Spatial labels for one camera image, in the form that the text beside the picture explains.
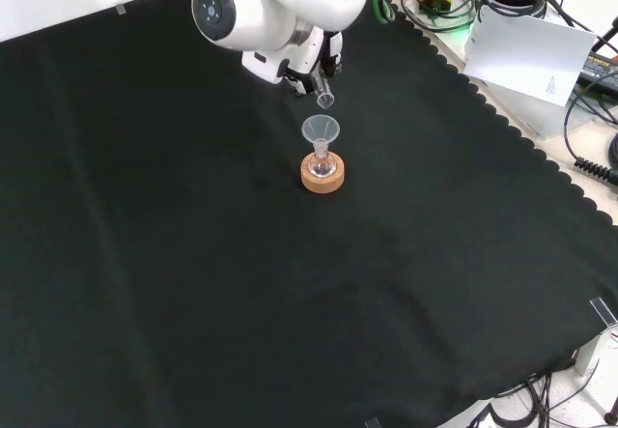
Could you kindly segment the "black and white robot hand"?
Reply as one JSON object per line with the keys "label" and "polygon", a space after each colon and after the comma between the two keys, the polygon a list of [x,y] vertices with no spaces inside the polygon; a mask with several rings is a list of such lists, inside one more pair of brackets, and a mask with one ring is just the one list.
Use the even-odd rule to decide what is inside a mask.
{"label": "black and white robot hand", "polygon": [[342,66],[343,34],[314,28],[300,44],[272,52],[245,51],[242,66],[261,80],[278,85],[286,80],[298,95],[314,93],[314,78],[332,78]]}

